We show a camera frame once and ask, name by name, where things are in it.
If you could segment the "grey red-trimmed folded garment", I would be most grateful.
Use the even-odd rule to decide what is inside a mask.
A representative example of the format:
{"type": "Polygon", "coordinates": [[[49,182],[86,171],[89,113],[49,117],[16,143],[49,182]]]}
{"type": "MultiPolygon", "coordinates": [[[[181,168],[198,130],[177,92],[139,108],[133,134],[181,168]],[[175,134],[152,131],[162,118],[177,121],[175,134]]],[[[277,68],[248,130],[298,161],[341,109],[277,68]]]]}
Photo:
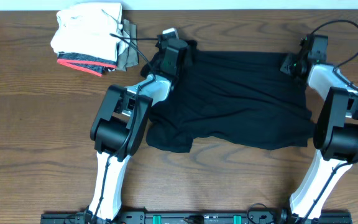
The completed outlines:
{"type": "Polygon", "coordinates": [[[59,53],[57,63],[66,67],[101,77],[105,71],[114,70],[117,62],[79,53],[59,53]]]}

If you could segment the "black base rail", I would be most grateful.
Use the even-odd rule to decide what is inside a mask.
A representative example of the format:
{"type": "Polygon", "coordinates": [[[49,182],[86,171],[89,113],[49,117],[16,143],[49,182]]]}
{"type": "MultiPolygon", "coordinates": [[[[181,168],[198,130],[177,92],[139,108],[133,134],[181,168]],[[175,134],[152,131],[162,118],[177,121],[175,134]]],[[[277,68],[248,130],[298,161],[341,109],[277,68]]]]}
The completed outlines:
{"type": "Polygon", "coordinates": [[[275,211],[266,208],[253,208],[248,212],[230,213],[152,213],[146,211],[119,212],[113,219],[93,218],[90,212],[45,213],[41,215],[41,224],[281,224],[296,223],[297,217],[291,216],[285,209],[275,211]]]}

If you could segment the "olive grey folded garment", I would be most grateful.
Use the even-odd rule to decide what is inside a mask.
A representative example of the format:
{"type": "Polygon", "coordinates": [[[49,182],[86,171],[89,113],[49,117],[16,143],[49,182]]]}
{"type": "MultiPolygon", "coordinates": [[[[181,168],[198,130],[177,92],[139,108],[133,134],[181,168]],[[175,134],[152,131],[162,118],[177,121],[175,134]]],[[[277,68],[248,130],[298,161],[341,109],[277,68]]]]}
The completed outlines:
{"type": "MultiPolygon", "coordinates": [[[[134,40],[137,37],[136,25],[127,19],[123,20],[122,34],[123,37],[133,38],[133,40],[127,41],[137,45],[137,41],[134,40]]],[[[123,41],[120,41],[119,48],[119,55],[117,57],[117,70],[126,71],[127,68],[133,67],[139,63],[138,53],[132,47],[128,46],[123,41]]]]}

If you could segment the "white folded garment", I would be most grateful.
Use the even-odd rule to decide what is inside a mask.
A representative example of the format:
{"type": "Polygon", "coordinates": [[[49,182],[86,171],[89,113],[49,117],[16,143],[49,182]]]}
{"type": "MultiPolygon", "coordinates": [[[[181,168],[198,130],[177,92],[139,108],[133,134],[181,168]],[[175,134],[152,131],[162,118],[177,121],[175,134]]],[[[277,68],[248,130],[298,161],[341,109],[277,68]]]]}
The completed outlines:
{"type": "Polygon", "coordinates": [[[122,5],[87,2],[57,12],[58,30],[51,40],[56,53],[78,53],[115,62],[128,44],[123,33],[122,5]]]}

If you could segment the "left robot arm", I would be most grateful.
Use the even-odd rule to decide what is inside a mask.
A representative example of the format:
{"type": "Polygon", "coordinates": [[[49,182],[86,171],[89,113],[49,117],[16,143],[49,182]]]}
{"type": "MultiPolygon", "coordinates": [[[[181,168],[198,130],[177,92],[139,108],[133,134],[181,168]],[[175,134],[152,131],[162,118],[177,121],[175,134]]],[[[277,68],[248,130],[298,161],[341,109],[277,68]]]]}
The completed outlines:
{"type": "Polygon", "coordinates": [[[112,223],[116,219],[127,164],[140,146],[151,108],[168,98],[193,63],[194,40],[161,40],[157,47],[158,52],[142,72],[143,81],[108,87],[91,126],[98,173],[85,223],[112,223]]]}

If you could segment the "black t-shirt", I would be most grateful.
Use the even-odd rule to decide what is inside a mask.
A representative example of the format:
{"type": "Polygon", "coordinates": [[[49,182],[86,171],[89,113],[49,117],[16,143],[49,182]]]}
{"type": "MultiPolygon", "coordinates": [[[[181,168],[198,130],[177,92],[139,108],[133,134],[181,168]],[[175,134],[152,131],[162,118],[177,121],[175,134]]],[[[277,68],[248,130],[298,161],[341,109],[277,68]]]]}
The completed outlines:
{"type": "Polygon", "coordinates": [[[151,109],[149,146],[187,153],[208,137],[266,150],[307,146],[314,122],[305,87],[280,71],[284,53],[188,46],[177,85],[151,109]]]}

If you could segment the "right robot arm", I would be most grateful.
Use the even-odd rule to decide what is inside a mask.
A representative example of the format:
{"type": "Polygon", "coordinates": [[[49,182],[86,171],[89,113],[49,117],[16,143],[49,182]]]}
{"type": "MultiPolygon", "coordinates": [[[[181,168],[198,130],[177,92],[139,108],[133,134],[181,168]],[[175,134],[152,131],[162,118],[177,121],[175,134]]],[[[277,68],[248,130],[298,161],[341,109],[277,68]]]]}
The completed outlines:
{"type": "Polygon", "coordinates": [[[316,123],[313,161],[291,194],[288,223],[340,223],[344,215],[326,216],[323,205],[339,179],[358,163],[358,87],[334,65],[288,54],[281,72],[304,81],[323,99],[316,123]]]}

